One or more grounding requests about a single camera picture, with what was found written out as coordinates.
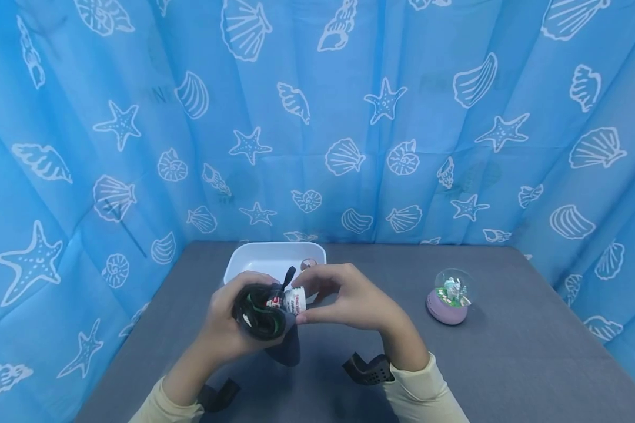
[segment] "black object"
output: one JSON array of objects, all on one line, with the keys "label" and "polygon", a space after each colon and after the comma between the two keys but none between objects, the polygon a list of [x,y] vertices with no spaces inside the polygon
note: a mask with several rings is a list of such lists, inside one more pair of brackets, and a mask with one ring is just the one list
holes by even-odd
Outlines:
[{"label": "black object", "polygon": [[343,369],[353,382],[368,387],[395,380],[390,373],[390,360],[383,354],[377,355],[370,362],[364,362],[362,357],[354,352],[348,361],[344,362]]}]

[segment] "gray table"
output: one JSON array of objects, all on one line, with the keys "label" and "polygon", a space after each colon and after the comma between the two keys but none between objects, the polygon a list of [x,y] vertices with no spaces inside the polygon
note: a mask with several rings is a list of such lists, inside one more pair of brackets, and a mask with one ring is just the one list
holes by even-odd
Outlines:
[{"label": "gray table", "polygon": [[[77,422],[126,422],[202,324],[233,243],[188,246],[118,352]],[[327,244],[327,261],[352,262],[414,320],[472,423],[635,423],[635,385],[527,260],[505,247]],[[468,319],[445,326],[425,297],[443,268],[479,284]],[[360,387],[341,364],[382,352],[379,337],[338,325],[299,329],[302,361],[283,368],[265,353],[224,368],[242,387],[203,422],[395,422],[380,387]]]}]

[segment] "figurine inside snow globe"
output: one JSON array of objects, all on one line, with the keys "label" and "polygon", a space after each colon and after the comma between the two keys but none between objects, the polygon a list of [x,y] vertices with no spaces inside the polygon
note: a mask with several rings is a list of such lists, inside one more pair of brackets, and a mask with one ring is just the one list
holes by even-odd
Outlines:
[{"label": "figurine inside snow globe", "polygon": [[463,270],[447,268],[435,277],[435,289],[428,295],[426,307],[443,324],[458,325],[466,319],[473,300],[473,278]]}]

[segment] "shower curtain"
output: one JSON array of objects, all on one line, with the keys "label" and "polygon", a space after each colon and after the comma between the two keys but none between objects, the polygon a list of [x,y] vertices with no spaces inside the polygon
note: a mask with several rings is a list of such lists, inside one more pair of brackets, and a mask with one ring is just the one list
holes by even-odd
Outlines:
[{"label": "shower curtain", "polygon": [[635,0],[0,1],[0,422],[194,240],[513,246],[635,379]]}]

